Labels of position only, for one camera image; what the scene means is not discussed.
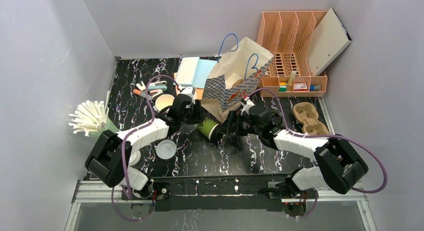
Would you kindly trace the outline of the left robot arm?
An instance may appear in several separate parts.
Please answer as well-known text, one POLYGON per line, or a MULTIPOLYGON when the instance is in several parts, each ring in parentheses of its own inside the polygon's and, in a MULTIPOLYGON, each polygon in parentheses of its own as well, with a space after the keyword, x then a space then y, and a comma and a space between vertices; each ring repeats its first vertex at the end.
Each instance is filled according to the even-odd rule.
POLYGON ((201 102, 187 94, 178 94, 172 105, 157 113, 153 120, 118 133, 108 129, 103 131, 84 166, 110 188, 120 185, 128 191, 141 191, 149 178, 130 166, 132 152, 169 138, 183 124, 195 125, 203 119, 201 102))

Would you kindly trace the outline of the stack of white paper cups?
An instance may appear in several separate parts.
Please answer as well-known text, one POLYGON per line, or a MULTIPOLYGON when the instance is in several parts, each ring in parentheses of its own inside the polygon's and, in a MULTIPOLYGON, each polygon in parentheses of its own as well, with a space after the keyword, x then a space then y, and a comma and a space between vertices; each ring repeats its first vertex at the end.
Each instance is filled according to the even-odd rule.
POLYGON ((173 95, 170 95, 170 94, 163 94, 163 95, 159 96, 155 100, 155 103, 154 103, 155 110, 160 112, 164 108, 166 108, 168 106, 172 106, 174 99, 175 99, 175 97, 173 95))

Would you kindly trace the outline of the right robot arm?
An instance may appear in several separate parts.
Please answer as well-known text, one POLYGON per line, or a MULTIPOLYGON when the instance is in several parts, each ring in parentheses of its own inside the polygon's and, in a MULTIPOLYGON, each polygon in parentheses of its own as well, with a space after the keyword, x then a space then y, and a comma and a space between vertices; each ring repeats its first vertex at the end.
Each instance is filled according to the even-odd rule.
POLYGON ((231 111, 222 124, 222 132, 239 137, 253 134, 264 146, 316 162, 315 167, 301 167, 285 177, 278 189, 287 195, 319 188, 346 194, 369 171, 365 161, 341 136, 311 137, 293 132, 284 126, 280 114, 261 107, 231 111))

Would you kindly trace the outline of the green cup with black lid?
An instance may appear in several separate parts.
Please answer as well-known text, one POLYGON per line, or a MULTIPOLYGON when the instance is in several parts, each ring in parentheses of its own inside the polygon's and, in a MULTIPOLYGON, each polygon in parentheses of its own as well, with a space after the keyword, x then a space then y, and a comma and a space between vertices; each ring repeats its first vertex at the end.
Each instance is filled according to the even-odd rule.
POLYGON ((201 123, 196 125, 196 128, 201 132, 211 143, 217 143, 224 135, 227 134, 228 123, 216 122, 212 119, 206 118, 201 123))

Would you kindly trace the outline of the blue checkered paper bag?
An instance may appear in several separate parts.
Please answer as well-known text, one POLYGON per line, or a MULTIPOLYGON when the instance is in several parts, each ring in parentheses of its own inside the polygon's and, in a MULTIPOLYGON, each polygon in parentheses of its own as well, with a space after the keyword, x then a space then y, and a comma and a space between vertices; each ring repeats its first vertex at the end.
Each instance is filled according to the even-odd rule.
POLYGON ((201 106, 223 122, 244 97, 257 89, 273 59, 269 50, 250 38, 237 39, 228 52, 218 53, 204 85, 201 106))

